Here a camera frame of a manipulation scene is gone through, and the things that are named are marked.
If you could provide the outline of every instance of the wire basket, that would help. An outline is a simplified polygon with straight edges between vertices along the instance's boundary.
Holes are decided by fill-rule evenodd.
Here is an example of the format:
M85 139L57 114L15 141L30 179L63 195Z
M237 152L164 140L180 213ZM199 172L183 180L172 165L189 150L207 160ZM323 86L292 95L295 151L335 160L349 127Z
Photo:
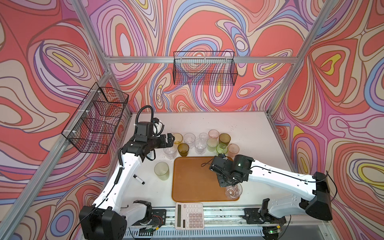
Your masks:
M79 152L107 153L128 97L120 90L99 87L67 139Z
M233 51L175 51L175 85L235 85L237 67Z

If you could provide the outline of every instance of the clear glass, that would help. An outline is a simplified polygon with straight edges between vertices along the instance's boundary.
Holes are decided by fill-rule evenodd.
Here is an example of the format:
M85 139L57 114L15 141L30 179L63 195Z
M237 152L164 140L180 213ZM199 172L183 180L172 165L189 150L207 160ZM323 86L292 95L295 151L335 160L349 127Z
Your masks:
M232 159L238 154L240 151L240 148L237 144L231 143L228 145L228 152L227 157L231 157Z
M169 178L169 166L166 162L159 162L155 166L155 174L163 181Z
M173 144L179 145L183 142L183 135L181 135L180 133L174 133L173 136L175 137L175 141L173 142Z
M225 145L224 143L219 143L216 147L216 152L217 152L217 155L219 155L220 153L227 154L228 152L227 145Z
M193 133L186 133L183 137L183 141L189 145L189 149L192 149L194 147L195 140L196 137Z
M229 136L228 133L222 133L218 137L218 142L219 143L224 143L225 145L228 146L229 142L231 141L231 136Z
M217 144L218 144L218 142L216 139L214 139L214 138L208 139L208 141L207 141L208 151L210 151L210 152L216 151Z
M186 157L188 156L189 145L186 143L180 143L179 146L177 147L177 150L179 151L180 156Z
M212 129L211 131L208 132L209 137L217 139L219 134L218 131L215 129Z
M242 193L243 193L243 188L241 187L240 183L234 186L228 186L225 188L225 195L229 199L236 199L240 197Z
M195 151L198 155L202 155L205 153L205 150L207 149L207 141L202 139L197 139L195 141Z
M172 147L164 148L164 153L166 154L167 158L172 160L176 157L177 147L173 145Z
M205 132L202 132L202 133L200 133L199 138L206 142L209 139L209 136Z

